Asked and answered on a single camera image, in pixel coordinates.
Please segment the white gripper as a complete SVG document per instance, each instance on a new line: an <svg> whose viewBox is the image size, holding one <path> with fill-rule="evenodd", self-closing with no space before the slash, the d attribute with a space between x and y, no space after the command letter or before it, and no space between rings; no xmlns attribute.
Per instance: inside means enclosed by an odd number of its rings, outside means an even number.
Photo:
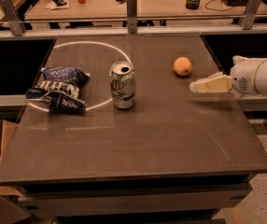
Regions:
<svg viewBox="0 0 267 224"><path fill-rule="evenodd" d="M267 58L248 58L235 55L232 57L233 67L230 75L217 72L206 78L190 83L190 90L195 93L223 93L231 88L240 94L257 96L256 74Z"/></svg>

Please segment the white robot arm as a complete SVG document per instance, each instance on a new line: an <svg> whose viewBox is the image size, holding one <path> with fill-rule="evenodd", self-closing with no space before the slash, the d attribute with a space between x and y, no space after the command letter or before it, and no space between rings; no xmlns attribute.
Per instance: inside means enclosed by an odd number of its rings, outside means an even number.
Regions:
<svg viewBox="0 0 267 224"><path fill-rule="evenodd" d="M228 75L217 72L190 83L196 93L236 91L241 95L267 96L267 58L247 58L235 55Z"/></svg>

